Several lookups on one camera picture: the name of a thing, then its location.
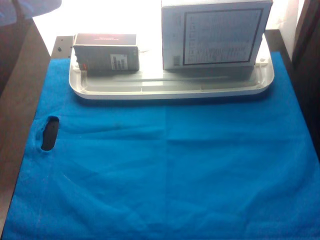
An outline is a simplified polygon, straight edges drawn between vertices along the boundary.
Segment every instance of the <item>small dark box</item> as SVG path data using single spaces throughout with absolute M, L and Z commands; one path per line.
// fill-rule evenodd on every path
M 138 71 L 136 34 L 78 33 L 73 48 L 82 71 Z

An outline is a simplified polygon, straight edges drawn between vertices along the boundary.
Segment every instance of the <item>plastic tray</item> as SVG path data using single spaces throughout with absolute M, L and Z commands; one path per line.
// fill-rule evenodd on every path
M 258 94 L 275 77 L 265 36 L 254 67 L 163 70 L 161 49 L 140 52 L 139 59 L 140 71 L 88 75 L 79 70 L 72 50 L 69 84 L 85 99 L 186 99 Z

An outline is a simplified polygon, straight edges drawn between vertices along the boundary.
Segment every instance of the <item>large white box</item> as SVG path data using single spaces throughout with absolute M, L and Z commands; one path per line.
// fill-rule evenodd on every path
M 162 0 L 163 69 L 254 66 L 272 0 Z

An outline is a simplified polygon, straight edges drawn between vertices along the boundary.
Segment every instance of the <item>blue object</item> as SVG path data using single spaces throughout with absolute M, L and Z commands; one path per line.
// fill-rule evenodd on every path
M 320 168 L 279 53 L 263 95 L 90 101 L 51 61 L 3 239 L 320 237 Z M 51 151 L 41 150 L 50 116 Z

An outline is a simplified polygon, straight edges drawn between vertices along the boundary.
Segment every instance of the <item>box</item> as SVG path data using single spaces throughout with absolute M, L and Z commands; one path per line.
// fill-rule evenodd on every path
M 272 0 L 162 0 L 163 69 L 254 66 Z
M 136 34 L 78 33 L 73 48 L 82 71 L 138 71 Z

